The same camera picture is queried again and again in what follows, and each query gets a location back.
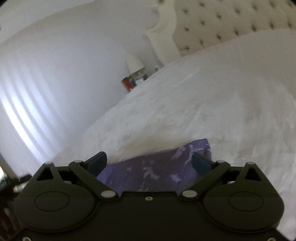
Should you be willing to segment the dark purple patterned garment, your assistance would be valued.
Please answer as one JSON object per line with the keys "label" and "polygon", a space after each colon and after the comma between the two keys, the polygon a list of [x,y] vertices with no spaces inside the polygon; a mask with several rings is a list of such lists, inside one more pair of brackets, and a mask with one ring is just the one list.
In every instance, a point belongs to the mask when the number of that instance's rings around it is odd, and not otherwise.
{"label": "dark purple patterned garment", "polygon": [[107,164],[97,179],[118,194],[124,191],[181,193],[211,170],[202,161],[197,161],[198,171],[193,168],[191,160],[195,152],[211,159],[208,140],[199,139],[176,149]]}

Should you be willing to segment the white bed duvet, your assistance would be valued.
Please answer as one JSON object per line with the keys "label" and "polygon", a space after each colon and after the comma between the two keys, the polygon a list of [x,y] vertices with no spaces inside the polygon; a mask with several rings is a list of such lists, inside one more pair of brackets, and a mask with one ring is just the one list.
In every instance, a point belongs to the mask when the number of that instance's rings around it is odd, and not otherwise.
{"label": "white bed duvet", "polygon": [[295,238],[295,31],[265,30],[183,57],[149,77],[53,160],[109,164],[207,139],[212,160],[256,163]]}

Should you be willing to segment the white sheer curtain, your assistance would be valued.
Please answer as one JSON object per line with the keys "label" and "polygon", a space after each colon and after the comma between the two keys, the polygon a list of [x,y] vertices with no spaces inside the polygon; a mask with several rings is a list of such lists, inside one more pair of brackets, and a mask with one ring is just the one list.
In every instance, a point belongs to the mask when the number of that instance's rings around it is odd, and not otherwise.
{"label": "white sheer curtain", "polygon": [[99,44],[66,30],[23,30],[1,44],[1,154],[15,174],[55,159],[104,113]]}

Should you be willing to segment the white table lamp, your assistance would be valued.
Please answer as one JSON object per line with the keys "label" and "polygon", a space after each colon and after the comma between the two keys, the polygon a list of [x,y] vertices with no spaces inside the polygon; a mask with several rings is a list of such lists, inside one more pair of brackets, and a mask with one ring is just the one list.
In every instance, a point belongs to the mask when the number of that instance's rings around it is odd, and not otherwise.
{"label": "white table lamp", "polygon": [[145,68],[144,64],[134,55],[126,54],[125,56],[126,66],[129,74],[134,74]]}

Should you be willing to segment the white tufted headboard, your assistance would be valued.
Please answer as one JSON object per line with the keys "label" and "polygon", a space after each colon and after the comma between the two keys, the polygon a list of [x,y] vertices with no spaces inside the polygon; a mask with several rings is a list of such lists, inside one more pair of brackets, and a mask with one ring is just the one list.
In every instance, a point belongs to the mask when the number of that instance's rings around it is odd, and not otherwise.
{"label": "white tufted headboard", "polygon": [[262,30],[295,29],[295,1],[152,1],[146,35],[163,65]]}

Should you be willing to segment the red picture frame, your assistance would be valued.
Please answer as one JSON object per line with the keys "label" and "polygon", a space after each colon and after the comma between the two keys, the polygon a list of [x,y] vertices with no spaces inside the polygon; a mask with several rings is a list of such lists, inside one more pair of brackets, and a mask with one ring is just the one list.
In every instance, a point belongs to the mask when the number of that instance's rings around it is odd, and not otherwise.
{"label": "red picture frame", "polygon": [[134,88],[137,87],[135,80],[128,76],[121,81],[122,85],[126,88],[128,92],[131,92]]}

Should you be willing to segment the small clock frame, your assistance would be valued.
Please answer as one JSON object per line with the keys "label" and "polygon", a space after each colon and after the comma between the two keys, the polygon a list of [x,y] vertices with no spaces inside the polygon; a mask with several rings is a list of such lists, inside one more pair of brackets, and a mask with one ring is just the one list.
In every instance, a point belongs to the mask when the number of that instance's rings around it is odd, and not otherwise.
{"label": "small clock frame", "polygon": [[135,83],[136,86],[144,83],[145,80],[147,80],[148,78],[145,68],[142,68],[137,72],[132,73],[130,76],[133,79],[133,82]]}

